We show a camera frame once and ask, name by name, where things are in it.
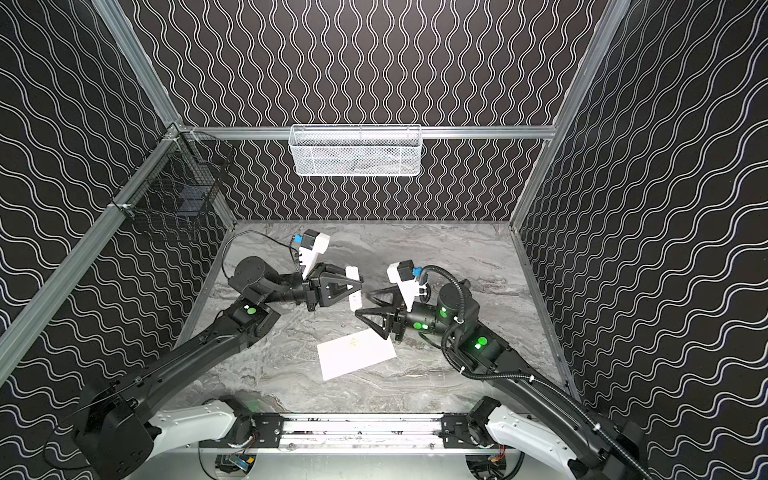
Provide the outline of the cream yellow envelope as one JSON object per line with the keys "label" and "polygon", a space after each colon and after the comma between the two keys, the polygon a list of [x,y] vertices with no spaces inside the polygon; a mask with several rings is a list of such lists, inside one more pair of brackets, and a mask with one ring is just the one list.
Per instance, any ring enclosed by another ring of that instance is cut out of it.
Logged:
{"label": "cream yellow envelope", "polygon": [[324,381],[394,359],[390,339],[384,340],[371,329],[349,334],[317,346]]}

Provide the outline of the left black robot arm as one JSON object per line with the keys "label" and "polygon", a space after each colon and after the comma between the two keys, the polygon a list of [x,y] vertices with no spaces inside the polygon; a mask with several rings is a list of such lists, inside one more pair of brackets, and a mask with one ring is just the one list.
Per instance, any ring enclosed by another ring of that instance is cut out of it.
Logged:
{"label": "left black robot arm", "polygon": [[99,478],[122,479],[148,460],[161,434],[151,418],[203,373],[266,337],[280,317],[273,304],[313,312],[362,289],[333,264],[319,263],[304,277],[280,274],[258,256],[241,260],[228,284],[237,299],[199,334],[145,367],[82,388],[71,438]]}

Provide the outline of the white glue stick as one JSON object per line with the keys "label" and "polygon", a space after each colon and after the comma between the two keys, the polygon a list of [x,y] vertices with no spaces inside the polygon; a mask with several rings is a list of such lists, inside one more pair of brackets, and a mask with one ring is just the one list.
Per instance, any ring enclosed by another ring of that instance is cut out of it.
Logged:
{"label": "white glue stick", "polygon": [[345,275],[349,280],[357,281],[357,284],[355,285],[352,285],[352,284],[347,285],[347,289],[350,291],[350,295],[348,296],[349,307],[352,312],[356,312],[357,310],[363,307],[363,299],[362,299],[362,292],[361,292],[362,279],[359,273],[359,269],[356,266],[346,266]]}

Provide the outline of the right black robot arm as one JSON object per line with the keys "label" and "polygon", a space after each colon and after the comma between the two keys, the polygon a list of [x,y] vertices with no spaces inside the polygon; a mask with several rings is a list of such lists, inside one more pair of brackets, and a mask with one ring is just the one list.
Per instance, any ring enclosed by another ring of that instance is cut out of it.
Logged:
{"label": "right black robot arm", "polygon": [[356,316],[383,339],[405,331],[437,336],[446,362],[462,376],[488,383],[513,398],[514,408],[488,396],[450,428],[448,440],[512,447],[569,479],[647,479],[646,437],[627,421],[617,424],[562,390],[532,367],[504,338],[479,319],[480,306],[467,280],[450,279],[430,304],[421,280],[368,293],[371,308]]}

